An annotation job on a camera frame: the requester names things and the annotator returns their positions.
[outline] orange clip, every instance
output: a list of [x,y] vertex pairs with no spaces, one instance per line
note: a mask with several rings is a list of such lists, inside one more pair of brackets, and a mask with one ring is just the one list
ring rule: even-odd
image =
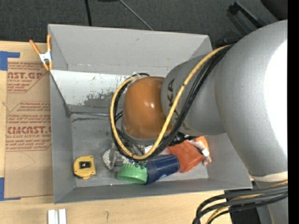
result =
[[51,41],[51,35],[47,35],[47,52],[46,53],[41,53],[36,44],[34,43],[33,40],[29,40],[29,43],[32,45],[34,51],[39,55],[41,61],[43,62],[44,68],[49,71],[53,69],[53,61],[52,61],[52,41]]

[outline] orange object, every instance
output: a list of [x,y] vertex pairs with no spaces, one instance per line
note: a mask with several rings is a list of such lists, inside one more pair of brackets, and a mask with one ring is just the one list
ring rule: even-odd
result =
[[34,43],[33,40],[29,40],[29,43],[32,45],[33,50],[39,55],[41,61],[43,62],[44,68],[49,71],[53,69],[53,61],[52,61],[52,39],[51,35],[47,35],[47,49],[48,51],[46,53],[41,53],[36,44]]
[[[126,132],[136,139],[156,139],[165,122],[161,106],[163,77],[145,77],[129,86],[123,104],[122,122]],[[171,125],[165,134],[172,129]]]
[[181,173],[190,171],[205,158],[188,140],[174,146],[168,146],[167,149],[178,158],[180,163],[179,172]]

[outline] cardboard sheet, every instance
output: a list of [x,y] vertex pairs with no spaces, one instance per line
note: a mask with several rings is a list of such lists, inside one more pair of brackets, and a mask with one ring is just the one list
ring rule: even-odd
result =
[[51,195],[49,73],[29,42],[0,42],[0,50],[20,52],[8,59],[4,197]]

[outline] gray box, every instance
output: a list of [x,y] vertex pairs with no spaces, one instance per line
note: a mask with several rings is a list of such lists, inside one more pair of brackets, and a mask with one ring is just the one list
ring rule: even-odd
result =
[[[151,185],[117,180],[101,159],[113,141],[108,107],[121,81],[138,72],[165,77],[178,64],[212,51],[207,35],[51,24],[48,30],[55,203],[251,188],[226,134],[207,137],[212,163]],[[97,175],[82,180],[72,166],[85,155],[94,156]]]

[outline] blue tape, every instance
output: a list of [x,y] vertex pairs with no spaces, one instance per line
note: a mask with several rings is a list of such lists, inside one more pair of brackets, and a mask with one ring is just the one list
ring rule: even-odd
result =
[[20,53],[0,51],[0,70],[7,70],[8,58],[20,58]]
[[4,177],[0,178],[0,202],[7,200],[18,200],[19,198],[4,198]]

